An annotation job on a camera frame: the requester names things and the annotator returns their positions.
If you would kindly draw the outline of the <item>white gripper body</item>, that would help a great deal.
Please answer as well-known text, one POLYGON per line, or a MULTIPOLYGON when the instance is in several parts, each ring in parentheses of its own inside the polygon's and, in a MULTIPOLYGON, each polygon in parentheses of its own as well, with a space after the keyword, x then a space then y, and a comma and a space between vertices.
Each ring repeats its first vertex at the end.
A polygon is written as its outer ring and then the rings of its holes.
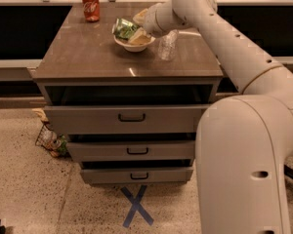
POLYGON ((144 30, 156 38, 185 27, 186 23, 174 13, 171 1, 149 7, 143 23, 144 30))

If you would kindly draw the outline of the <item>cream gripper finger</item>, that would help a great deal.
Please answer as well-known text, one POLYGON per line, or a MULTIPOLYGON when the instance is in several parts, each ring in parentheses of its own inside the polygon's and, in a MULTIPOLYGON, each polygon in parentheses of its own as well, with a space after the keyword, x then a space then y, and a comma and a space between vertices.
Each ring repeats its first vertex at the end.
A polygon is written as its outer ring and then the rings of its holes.
POLYGON ((143 45, 151 40, 151 36, 140 27, 128 40, 131 45, 143 45))
POLYGON ((133 22, 139 26, 142 26, 145 22, 147 9, 143 9, 133 16, 133 22))

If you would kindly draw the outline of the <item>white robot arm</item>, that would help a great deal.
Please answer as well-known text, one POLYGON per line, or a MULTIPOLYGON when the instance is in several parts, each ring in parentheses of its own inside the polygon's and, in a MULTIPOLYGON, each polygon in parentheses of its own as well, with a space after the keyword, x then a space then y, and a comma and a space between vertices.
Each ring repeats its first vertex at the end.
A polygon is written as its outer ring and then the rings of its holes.
POLYGON ((293 155, 293 73, 220 17, 213 0, 168 0, 144 18, 155 37, 190 27, 238 91, 198 124, 201 233, 291 234, 284 163, 293 155))

